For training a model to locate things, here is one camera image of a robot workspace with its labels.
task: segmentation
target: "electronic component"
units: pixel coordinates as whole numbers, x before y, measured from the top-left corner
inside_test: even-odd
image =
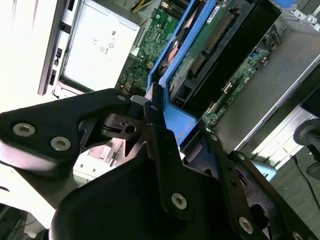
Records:
[[[91,90],[113,88],[140,27],[92,0],[76,22],[62,75]]]
[[[153,18],[139,46],[139,52],[133,64],[125,66],[118,79],[116,87],[122,89],[126,94],[133,94],[131,91],[133,85],[142,90],[139,91],[140,93],[146,92],[148,74],[178,25],[177,20],[162,11],[157,10],[154,15],[156,17]]]
[[[148,86],[157,82],[165,89],[163,112],[166,119],[175,119],[166,124],[178,144],[210,104],[212,111],[221,108],[218,104],[213,107],[214,103],[240,86],[229,84],[230,79],[279,14],[266,0],[253,5],[246,0],[190,3],[175,38],[155,63],[148,82]],[[258,24],[260,18],[263,27]]]
[[[170,15],[171,17],[180,20],[185,13],[190,1],[189,0],[164,0],[159,9]]]
[[[237,72],[231,78],[231,80],[226,84],[226,86],[222,89],[223,95],[221,98],[215,103],[214,107],[209,106],[207,111],[203,114],[202,119],[207,128],[213,129],[213,126],[218,122],[224,112],[227,110],[228,106],[233,102],[233,100],[237,97],[239,92],[245,86],[245,84],[249,81],[250,77],[257,71],[259,68],[263,66],[260,62],[263,60],[266,62],[266,56],[270,52],[264,49],[260,49],[256,47],[254,51],[248,56],[248,58],[244,61],[244,63],[239,67]]]

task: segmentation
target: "gray floor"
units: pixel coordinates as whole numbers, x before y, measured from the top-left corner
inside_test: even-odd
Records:
[[[314,193],[320,201],[320,181],[315,180],[306,173],[307,167],[316,161],[312,155],[309,155],[309,150],[306,147],[298,152],[296,157],[302,172],[305,173],[305,176],[310,181]],[[309,188],[299,174],[295,163],[288,161],[279,169],[271,180],[271,184],[320,239],[320,210],[317,208]]]

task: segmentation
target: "black plastic bracket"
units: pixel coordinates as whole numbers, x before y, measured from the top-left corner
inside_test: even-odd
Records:
[[[131,101],[123,92],[106,89],[1,113],[1,161],[43,176],[67,176],[95,124],[108,114],[125,112],[130,106]],[[19,123],[31,125],[34,133],[15,134],[14,126]],[[55,137],[66,138],[70,148],[54,149],[51,140]],[[108,140],[100,139],[100,145]]]
[[[264,209],[273,239],[317,239],[249,158],[239,151],[232,151],[228,158],[252,184],[254,192],[246,196],[247,201],[250,207],[259,204]]]

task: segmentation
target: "port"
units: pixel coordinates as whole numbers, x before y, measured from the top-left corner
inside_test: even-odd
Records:
[[[52,73],[51,73],[51,76],[50,76],[49,85],[51,85],[51,86],[54,85],[56,74],[57,74],[57,71],[56,70],[52,70]]]
[[[178,97],[181,98],[182,100],[187,100],[191,92],[192,92],[192,89],[184,85],[181,91],[179,92]]]

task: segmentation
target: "black mount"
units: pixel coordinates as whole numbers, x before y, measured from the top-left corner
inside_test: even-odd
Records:
[[[251,161],[227,156],[201,123],[183,164],[161,89],[154,83],[143,105],[107,89],[0,114],[1,161],[43,178],[63,178],[80,153],[123,140],[124,164],[61,202],[52,240],[316,239]],[[19,123],[34,133],[17,134]],[[56,150],[55,137],[70,147]]]

